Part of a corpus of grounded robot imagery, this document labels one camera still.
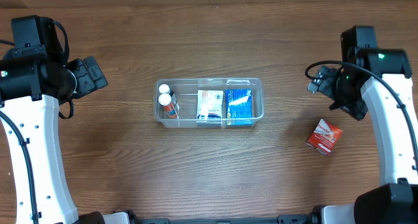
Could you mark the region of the red medicine box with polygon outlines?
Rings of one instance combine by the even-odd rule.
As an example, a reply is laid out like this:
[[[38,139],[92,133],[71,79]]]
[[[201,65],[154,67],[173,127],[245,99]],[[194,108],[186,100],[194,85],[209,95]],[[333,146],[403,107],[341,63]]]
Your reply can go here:
[[[324,119],[320,119],[306,144],[322,153],[330,155],[343,131]]]

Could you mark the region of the black bottle white cap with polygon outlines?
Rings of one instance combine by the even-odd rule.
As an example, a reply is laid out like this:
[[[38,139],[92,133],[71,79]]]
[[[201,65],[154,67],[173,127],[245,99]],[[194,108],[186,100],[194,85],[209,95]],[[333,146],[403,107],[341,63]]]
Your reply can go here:
[[[164,93],[169,94],[171,96],[173,104],[177,104],[176,94],[167,84],[161,84],[158,90],[160,94],[164,94]]]

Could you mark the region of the orange tube white cap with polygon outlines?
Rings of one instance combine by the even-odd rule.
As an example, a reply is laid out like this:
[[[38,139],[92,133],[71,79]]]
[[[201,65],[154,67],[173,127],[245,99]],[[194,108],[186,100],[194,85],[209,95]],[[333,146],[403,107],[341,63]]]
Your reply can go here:
[[[170,119],[178,119],[180,107],[174,102],[171,95],[162,93],[160,94],[158,101]]]

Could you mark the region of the blue medicine box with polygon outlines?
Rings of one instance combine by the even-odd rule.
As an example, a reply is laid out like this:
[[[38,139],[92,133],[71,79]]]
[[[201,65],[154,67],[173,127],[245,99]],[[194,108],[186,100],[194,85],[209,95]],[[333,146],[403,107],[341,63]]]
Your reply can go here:
[[[226,89],[225,102],[227,126],[253,125],[251,89]]]

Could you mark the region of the white plaster box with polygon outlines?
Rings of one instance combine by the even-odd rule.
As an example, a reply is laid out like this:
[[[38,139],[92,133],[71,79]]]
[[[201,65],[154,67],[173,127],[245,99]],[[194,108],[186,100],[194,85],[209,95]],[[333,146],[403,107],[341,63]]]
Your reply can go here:
[[[220,124],[223,118],[223,91],[198,90],[197,120],[199,123]]]

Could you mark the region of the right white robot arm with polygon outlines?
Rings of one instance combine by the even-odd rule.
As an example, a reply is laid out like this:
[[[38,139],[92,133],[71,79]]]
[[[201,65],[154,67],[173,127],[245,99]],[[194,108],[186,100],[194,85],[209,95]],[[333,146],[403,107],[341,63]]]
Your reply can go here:
[[[340,35],[342,60],[319,67],[308,91],[333,100],[356,120],[370,115],[379,153],[379,187],[354,203],[315,207],[305,223],[416,223],[417,115],[412,69],[401,49],[378,48],[372,26],[354,26]]]

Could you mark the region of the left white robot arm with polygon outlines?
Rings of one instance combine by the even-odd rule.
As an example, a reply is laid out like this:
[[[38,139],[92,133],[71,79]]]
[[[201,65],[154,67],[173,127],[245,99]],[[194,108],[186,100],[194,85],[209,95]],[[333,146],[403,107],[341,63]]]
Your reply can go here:
[[[69,59],[63,26],[37,15],[11,21],[13,41],[1,60],[1,122],[16,189],[17,223],[131,223],[128,212],[80,215],[67,185],[58,121],[72,104],[107,85],[93,57]]]

